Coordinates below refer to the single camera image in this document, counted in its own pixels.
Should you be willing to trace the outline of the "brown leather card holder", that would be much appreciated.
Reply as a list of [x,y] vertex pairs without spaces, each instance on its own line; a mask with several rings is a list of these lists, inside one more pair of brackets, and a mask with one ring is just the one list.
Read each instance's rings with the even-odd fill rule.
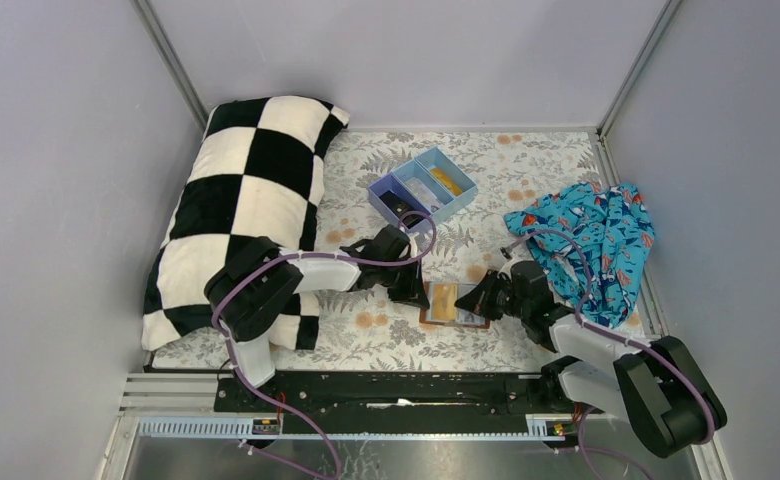
[[424,286],[430,308],[420,311],[420,324],[472,329],[490,327],[489,320],[455,306],[458,299],[472,292],[473,284],[426,282]]

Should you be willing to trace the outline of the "silver grey credit card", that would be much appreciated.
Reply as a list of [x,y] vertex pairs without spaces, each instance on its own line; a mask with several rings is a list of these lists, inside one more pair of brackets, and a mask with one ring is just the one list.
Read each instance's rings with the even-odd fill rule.
[[412,195],[415,196],[429,212],[436,212],[445,205],[437,193],[421,179],[412,177],[406,181],[406,185]]

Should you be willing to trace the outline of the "blue compartment organizer box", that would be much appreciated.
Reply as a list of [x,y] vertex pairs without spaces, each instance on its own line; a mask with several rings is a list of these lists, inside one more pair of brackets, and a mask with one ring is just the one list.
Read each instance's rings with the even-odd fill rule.
[[413,157],[367,189],[368,201],[391,224],[415,233],[430,230],[423,212],[439,225],[472,203],[475,181],[437,147]]

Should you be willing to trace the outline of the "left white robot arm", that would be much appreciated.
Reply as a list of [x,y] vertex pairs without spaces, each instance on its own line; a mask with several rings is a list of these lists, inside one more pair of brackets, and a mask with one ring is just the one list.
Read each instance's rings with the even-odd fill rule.
[[227,339],[237,376],[260,387],[276,372],[269,330],[292,297],[382,286],[391,301],[427,310],[421,258],[415,242],[392,225],[332,252],[287,249],[258,237],[212,276],[204,294],[214,327]]

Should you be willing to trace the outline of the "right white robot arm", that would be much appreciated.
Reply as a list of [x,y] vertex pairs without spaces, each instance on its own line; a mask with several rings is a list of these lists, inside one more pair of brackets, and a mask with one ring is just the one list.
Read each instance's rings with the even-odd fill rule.
[[454,303],[463,317],[512,317],[557,359],[526,397],[550,408],[578,403],[627,422],[654,455],[666,458],[725,427],[728,415],[686,345],[665,336],[642,344],[592,322],[579,324],[556,301],[534,261],[488,271]]

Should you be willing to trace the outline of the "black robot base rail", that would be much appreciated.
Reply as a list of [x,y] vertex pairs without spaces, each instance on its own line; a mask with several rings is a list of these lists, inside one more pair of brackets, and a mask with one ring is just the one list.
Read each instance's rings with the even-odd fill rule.
[[254,394],[218,380],[217,413],[269,414],[286,434],[522,434],[529,415],[577,409],[539,374],[280,371]]

